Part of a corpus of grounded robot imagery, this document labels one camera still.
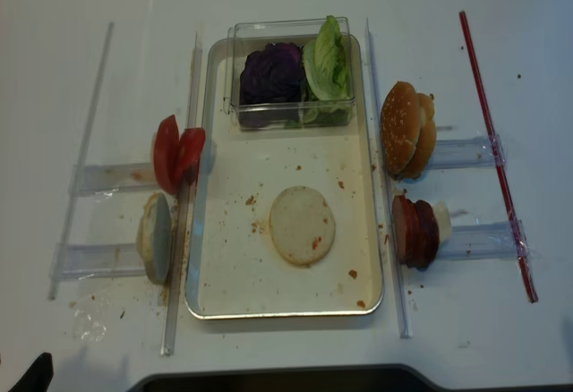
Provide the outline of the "left tomato slice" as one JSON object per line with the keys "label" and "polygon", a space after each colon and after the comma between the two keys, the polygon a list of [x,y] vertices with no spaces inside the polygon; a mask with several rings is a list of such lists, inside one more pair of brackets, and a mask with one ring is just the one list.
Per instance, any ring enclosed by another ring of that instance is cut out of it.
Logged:
{"label": "left tomato slice", "polygon": [[161,121],[153,143],[154,174],[159,187],[176,195],[177,184],[172,180],[179,143],[179,130],[174,115]]}

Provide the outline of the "green lettuce leaf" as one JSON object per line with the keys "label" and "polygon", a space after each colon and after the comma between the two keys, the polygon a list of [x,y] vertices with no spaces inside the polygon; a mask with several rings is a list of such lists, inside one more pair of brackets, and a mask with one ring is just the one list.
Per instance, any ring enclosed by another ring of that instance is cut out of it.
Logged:
{"label": "green lettuce leaf", "polygon": [[337,19],[328,15],[316,39],[303,47],[303,64],[308,86],[321,101],[348,99],[346,38]]}

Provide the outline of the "far left clear rail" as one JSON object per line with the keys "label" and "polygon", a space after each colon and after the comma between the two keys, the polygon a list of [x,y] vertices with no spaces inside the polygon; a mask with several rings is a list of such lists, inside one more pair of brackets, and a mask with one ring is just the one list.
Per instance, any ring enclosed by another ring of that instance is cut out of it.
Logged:
{"label": "far left clear rail", "polygon": [[83,134],[81,136],[81,144],[78,150],[78,156],[75,165],[73,166],[73,173],[68,191],[68,202],[64,215],[64,223],[62,227],[59,240],[56,245],[54,257],[52,260],[52,268],[50,273],[50,285],[48,288],[47,299],[54,301],[57,297],[59,284],[62,280],[62,272],[64,268],[64,261],[67,253],[68,242],[72,230],[73,216],[75,213],[79,185],[83,176],[85,161],[89,149],[91,133],[95,116],[97,113],[100,91],[103,84],[105,71],[107,68],[107,59],[111,47],[113,35],[115,31],[115,23],[110,21],[107,25],[106,36],[104,39],[103,49],[99,58],[98,70],[96,79],[90,96],[90,106],[88,115],[84,124]]}

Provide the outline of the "silver metal tray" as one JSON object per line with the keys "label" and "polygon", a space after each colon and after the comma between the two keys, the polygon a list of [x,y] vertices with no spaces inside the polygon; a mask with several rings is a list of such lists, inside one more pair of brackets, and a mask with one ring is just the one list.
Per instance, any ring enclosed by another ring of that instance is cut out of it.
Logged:
{"label": "silver metal tray", "polygon": [[[185,300],[197,318],[362,315],[384,295],[385,196],[372,110],[358,97],[343,126],[244,132],[224,108],[231,43],[209,52],[201,155]],[[307,186],[331,208],[329,253],[309,267],[285,261],[270,236],[273,201]]]}

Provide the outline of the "black object bottom left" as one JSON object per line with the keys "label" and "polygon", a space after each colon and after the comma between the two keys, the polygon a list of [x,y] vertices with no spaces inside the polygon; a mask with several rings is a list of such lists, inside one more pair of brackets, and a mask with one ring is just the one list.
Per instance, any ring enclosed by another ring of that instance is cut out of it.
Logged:
{"label": "black object bottom left", "polygon": [[42,353],[26,370],[11,392],[47,392],[54,377],[52,354]]}

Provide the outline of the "white cheese slice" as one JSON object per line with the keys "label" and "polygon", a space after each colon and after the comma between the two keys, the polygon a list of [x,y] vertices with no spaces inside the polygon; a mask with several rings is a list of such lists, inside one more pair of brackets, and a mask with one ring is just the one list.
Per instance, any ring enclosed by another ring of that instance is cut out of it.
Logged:
{"label": "white cheese slice", "polygon": [[452,235],[449,209],[443,200],[432,206],[432,212],[438,226],[439,245],[442,246]]}

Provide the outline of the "red plastic rod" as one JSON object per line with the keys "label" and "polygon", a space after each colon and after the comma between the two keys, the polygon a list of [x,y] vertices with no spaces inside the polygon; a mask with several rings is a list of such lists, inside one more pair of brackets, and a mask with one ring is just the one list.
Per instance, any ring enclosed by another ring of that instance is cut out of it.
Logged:
{"label": "red plastic rod", "polygon": [[535,289],[535,284],[533,280],[533,274],[529,265],[528,256],[526,254],[528,245],[526,241],[526,235],[523,231],[521,222],[518,219],[517,212],[514,207],[514,202],[511,196],[511,191],[509,188],[509,182],[507,179],[507,174],[505,171],[505,160],[502,151],[502,146],[500,142],[500,137],[495,131],[495,127],[492,120],[491,111],[489,108],[488,100],[486,97],[486,91],[483,85],[483,78],[480,72],[479,63],[477,60],[477,55],[475,52],[475,46],[472,39],[469,22],[465,11],[460,11],[458,13],[459,21],[461,24],[466,51],[468,54],[469,62],[472,69],[472,74],[474,76],[475,87],[477,90],[477,95],[479,98],[484,124],[487,131],[488,139],[492,146],[492,154],[496,160],[496,172],[500,184],[500,190],[506,210],[506,214],[509,220],[509,228],[512,235],[513,244],[516,250],[517,266],[519,270],[519,275],[523,282],[527,300],[530,303],[538,302],[538,295]]}

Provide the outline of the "tomato clear holder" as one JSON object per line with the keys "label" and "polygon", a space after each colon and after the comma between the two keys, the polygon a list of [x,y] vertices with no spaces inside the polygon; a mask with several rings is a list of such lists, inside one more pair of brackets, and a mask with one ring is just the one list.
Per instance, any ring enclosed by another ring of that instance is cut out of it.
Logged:
{"label": "tomato clear holder", "polygon": [[144,192],[158,188],[151,163],[76,166],[69,194],[90,196],[104,192]]}

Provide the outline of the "front meat patty slice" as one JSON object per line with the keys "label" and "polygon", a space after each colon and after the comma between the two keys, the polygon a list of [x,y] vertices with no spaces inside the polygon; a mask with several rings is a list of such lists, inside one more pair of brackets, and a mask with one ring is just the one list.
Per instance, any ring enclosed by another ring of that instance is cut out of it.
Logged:
{"label": "front meat patty slice", "polygon": [[414,203],[404,195],[395,196],[392,202],[392,220],[398,261],[412,268],[415,265],[420,231]]}

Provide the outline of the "meat patty slice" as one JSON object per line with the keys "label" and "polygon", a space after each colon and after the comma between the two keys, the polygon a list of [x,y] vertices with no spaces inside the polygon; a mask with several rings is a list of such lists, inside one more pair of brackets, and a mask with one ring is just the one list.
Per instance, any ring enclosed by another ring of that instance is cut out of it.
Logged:
{"label": "meat patty slice", "polygon": [[414,203],[404,195],[395,196],[392,202],[392,220],[398,261],[412,268],[415,265],[420,231]]}
{"label": "meat patty slice", "polygon": [[428,202],[418,200],[415,203],[415,212],[418,218],[418,231],[414,265],[418,270],[426,270],[435,260],[439,249],[439,228]]}

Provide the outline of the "tomato slice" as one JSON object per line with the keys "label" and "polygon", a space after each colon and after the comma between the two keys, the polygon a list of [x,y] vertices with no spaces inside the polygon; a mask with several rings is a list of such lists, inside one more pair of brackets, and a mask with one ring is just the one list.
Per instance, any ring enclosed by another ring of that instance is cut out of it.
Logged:
{"label": "tomato slice", "polygon": [[178,143],[178,151],[172,173],[172,181],[176,187],[183,181],[187,170],[199,162],[205,140],[206,132],[201,127],[184,130]]}
{"label": "tomato slice", "polygon": [[179,130],[174,115],[161,121],[153,143],[154,174],[159,187],[176,195],[177,184],[172,180],[179,143]]}

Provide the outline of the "rear plain bun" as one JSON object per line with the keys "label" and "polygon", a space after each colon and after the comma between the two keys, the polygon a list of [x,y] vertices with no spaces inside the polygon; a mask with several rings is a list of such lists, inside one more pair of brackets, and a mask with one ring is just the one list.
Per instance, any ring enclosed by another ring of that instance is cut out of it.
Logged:
{"label": "rear plain bun", "polygon": [[429,163],[437,139],[437,129],[433,120],[433,100],[430,96],[423,93],[418,93],[417,97],[424,111],[425,121],[421,126],[415,154],[402,171],[402,176],[408,179],[416,179],[422,174]]}

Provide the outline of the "inner left clear rail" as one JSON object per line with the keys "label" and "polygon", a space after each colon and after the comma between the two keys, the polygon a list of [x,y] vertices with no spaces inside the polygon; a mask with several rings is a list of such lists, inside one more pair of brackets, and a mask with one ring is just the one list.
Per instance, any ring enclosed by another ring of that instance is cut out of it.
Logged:
{"label": "inner left clear rail", "polygon": [[[196,123],[197,104],[199,86],[201,78],[202,45],[201,34],[196,31],[194,45],[192,49],[192,60],[190,67],[190,82],[188,91],[187,115],[184,128],[194,126]],[[183,257],[185,249],[185,238],[187,229],[187,217],[189,210],[189,199],[191,185],[184,178],[178,193],[178,213],[175,228],[175,235],[172,245],[171,269],[169,278],[169,291],[167,298],[166,322],[164,327],[161,356],[171,356],[175,353],[175,335],[177,315],[179,308],[179,298],[183,273]]]}

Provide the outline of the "pale bread slice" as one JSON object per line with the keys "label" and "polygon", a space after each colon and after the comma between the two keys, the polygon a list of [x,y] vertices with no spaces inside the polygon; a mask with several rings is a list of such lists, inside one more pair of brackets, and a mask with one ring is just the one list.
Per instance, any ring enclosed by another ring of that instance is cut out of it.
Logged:
{"label": "pale bread slice", "polygon": [[165,194],[158,192],[151,195],[146,202],[136,235],[136,250],[151,283],[166,283],[171,249],[171,211]]}

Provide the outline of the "clear plastic container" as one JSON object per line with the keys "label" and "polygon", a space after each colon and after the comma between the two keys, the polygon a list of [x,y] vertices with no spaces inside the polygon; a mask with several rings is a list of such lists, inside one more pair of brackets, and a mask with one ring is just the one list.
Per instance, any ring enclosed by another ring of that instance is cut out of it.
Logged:
{"label": "clear plastic container", "polygon": [[237,23],[225,101],[244,131],[346,125],[355,103],[345,17]]}

